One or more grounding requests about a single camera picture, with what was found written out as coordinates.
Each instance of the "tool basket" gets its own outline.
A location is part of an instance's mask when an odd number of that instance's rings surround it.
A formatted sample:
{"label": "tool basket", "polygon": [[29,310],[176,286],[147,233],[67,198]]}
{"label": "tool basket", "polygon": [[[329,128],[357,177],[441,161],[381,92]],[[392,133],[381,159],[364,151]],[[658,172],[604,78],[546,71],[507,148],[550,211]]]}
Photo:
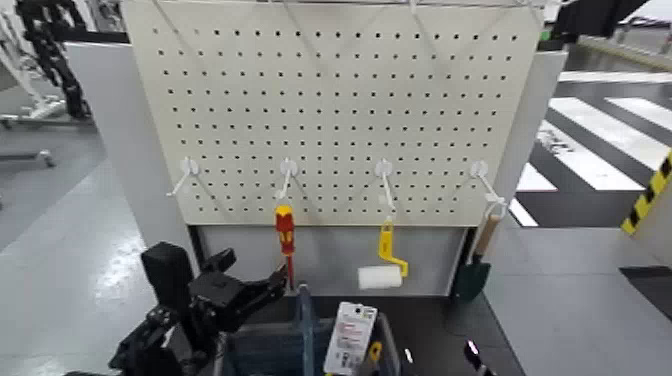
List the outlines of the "tool basket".
{"label": "tool basket", "polygon": [[[299,286],[293,322],[245,325],[226,337],[215,363],[222,376],[317,376],[323,364],[335,318],[317,319],[310,293]],[[387,318],[378,312],[371,342],[383,344],[380,376],[400,376],[401,363]]]}

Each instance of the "white label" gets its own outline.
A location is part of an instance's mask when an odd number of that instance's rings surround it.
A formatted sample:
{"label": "white label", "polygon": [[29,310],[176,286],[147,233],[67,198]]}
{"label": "white label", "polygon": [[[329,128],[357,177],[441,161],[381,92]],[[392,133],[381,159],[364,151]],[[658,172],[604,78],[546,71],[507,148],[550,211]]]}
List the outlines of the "white label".
{"label": "white label", "polygon": [[362,363],[378,309],[341,302],[324,361],[324,372],[351,375]]}

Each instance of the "metal hook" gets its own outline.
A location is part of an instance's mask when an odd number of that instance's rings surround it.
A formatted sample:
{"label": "metal hook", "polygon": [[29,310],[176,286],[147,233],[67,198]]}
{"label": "metal hook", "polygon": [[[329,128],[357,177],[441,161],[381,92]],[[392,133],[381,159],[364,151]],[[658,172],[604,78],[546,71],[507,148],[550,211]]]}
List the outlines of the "metal hook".
{"label": "metal hook", "polygon": [[173,190],[166,193],[166,196],[168,197],[173,197],[177,195],[177,192],[180,191],[184,183],[187,181],[187,178],[189,176],[196,176],[200,172],[200,168],[198,167],[198,163],[196,163],[195,160],[189,158],[189,157],[184,157],[184,159],[180,162],[180,169],[184,173],[180,180],[177,181],[177,184],[175,184],[175,187],[173,187]]}
{"label": "metal hook", "polygon": [[383,188],[385,189],[385,197],[380,197],[381,204],[387,204],[392,213],[395,213],[397,208],[394,206],[394,200],[392,199],[392,192],[390,192],[390,184],[387,181],[387,177],[392,174],[393,166],[387,159],[383,158],[378,163],[376,163],[376,176],[383,179]]}
{"label": "metal hook", "polygon": [[282,162],[280,162],[280,172],[285,175],[285,182],[282,185],[282,189],[275,192],[276,201],[280,201],[287,196],[289,178],[296,176],[296,174],[299,172],[299,166],[297,166],[296,162],[293,160],[285,158]]}
{"label": "metal hook", "polygon": [[487,219],[488,216],[490,216],[492,211],[495,209],[495,206],[497,205],[500,206],[499,217],[504,218],[506,215],[506,200],[504,197],[498,195],[497,192],[495,192],[495,189],[492,188],[490,182],[488,182],[488,180],[485,178],[485,176],[488,174],[488,164],[485,161],[474,162],[474,164],[471,165],[469,174],[473,179],[479,179],[481,183],[483,183],[485,189],[488,191],[485,193],[485,200],[489,204],[488,208],[485,210],[485,218]]}
{"label": "metal hook", "polygon": [[408,5],[411,7],[411,14],[416,15],[418,9],[419,0],[408,0]]}

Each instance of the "pegboard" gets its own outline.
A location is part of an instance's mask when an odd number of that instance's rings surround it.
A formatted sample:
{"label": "pegboard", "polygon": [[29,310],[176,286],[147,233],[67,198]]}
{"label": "pegboard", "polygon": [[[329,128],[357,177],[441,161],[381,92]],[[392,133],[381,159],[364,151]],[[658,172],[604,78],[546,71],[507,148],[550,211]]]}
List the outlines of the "pegboard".
{"label": "pegboard", "polygon": [[188,224],[272,224],[280,162],[298,225],[474,226],[540,31],[529,7],[127,1],[124,11]]}

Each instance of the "black and yellow hazard tape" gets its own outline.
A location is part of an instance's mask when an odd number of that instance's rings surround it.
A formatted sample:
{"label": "black and yellow hazard tape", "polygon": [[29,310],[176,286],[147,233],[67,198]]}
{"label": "black and yellow hazard tape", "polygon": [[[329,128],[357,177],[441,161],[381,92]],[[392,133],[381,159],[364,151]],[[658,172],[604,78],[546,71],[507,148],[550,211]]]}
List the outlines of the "black and yellow hazard tape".
{"label": "black and yellow hazard tape", "polygon": [[663,192],[670,180],[672,180],[672,152],[667,155],[663,164],[653,175],[644,193],[637,198],[635,207],[632,208],[630,215],[621,225],[623,231],[630,235],[637,231],[638,226],[642,223],[642,219],[649,214],[656,198]]}

